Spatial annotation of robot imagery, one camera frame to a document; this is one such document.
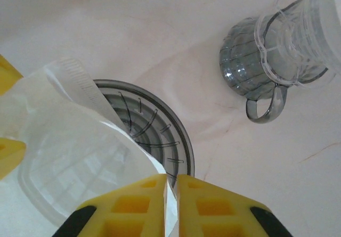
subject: white plastic bag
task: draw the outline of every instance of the white plastic bag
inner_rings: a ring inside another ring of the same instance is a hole
[[[21,79],[0,97],[0,136],[27,145],[18,173],[21,189],[55,226],[87,199],[166,173],[157,160],[103,116],[110,117],[108,107],[100,107],[102,115],[95,111],[98,102],[89,100],[93,93],[85,94],[83,88],[88,86],[73,83],[70,71],[84,77],[81,83],[91,84],[79,63],[64,60]],[[111,115],[112,121],[122,126],[116,116],[115,112]],[[166,236],[177,220],[169,185],[167,190]]]

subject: white marble countertop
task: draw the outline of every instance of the white marble countertop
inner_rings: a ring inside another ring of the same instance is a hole
[[[0,53],[23,75],[72,56],[94,79],[153,92],[186,127],[197,178],[266,204],[293,236],[340,236],[341,77],[290,88],[279,118],[257,125],[220,74],[229,29],[272,2],[0,0]]]

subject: yellow plastic part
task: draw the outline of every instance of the yellow plastic part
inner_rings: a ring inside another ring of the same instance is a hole
[[[166,174],[84,202],[96,211],[78,237],[164,237]]]
[[[25,155],[24,142],[0,137],[0,179],[11,172]]]
[[[0,55],[0,96],[7,92],[22,75]]]
[[[177,184],[180,237],[268,237],[250,211],[263,204],[187,175]]]

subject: pitcher handle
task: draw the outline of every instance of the pitcher handle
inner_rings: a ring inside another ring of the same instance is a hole
[[[286,104],[288,87],[280,84],[276,84],[273,89],[271,103],[266,111],[261,117],[258,117],[257,113],[257,101],[247,100],[246,101],[246,115],[247,117],[257,123],[265,124],[276,119],[282,112],[284,105]]]

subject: clear plastic pitcher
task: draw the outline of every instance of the clear plastic pitcher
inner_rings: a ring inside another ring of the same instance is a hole
[[[274,120],[292,85],[316,87],[341,73],[341,0],[276,0],[231,28],[220,51],[228,85],[247,98],[248,118]],[[257,114],[257,101],[272,101]]]

